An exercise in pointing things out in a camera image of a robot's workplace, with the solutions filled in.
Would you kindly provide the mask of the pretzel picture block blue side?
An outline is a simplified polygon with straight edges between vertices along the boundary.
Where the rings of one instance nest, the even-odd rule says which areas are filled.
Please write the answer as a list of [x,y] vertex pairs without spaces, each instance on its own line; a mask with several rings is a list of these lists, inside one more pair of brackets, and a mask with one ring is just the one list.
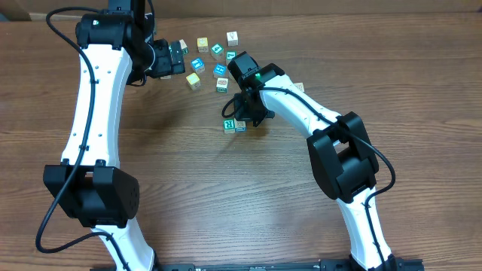
[[235,132],[245,132],[247,130],[245,121],[235,120],[234,124]]

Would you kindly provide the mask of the green letter R block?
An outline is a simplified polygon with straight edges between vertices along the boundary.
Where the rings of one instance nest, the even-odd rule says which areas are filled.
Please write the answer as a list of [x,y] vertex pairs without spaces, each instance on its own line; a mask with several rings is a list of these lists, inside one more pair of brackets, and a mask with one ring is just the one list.
[[235,133],[236,132],[235,120],[233,119],[223,120],[223,129],[226,134]]

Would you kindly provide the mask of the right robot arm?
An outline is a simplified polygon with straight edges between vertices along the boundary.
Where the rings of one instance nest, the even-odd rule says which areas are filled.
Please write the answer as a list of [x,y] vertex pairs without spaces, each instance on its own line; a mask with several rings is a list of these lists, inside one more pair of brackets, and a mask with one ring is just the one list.
[[229,103],[231,117],[259,126],[266,118],[283,117],[306,139],[314,179],[337,201],[349,232],[353,270],[395,270],[377,214],[375,175],[379,163],[394,168],[370,142],[362,119],[338,114],[300,91],[271,63],[260,67],[246,52],[228,64],[241,89]]

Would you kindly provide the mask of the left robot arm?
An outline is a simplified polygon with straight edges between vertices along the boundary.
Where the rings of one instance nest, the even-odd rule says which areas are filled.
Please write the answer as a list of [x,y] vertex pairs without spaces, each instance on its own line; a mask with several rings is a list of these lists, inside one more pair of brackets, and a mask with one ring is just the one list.
[[105,9],[83,10],[69,41],[81,68],[72,130],[60,163],[45,166],[43,174],[53,207],[100,238],[116,270],[161,268],[136,219],[139,183],[121,170],[118,151],[126,87],[185,71],[180,43],[155,34],[150,1],[110,1]]

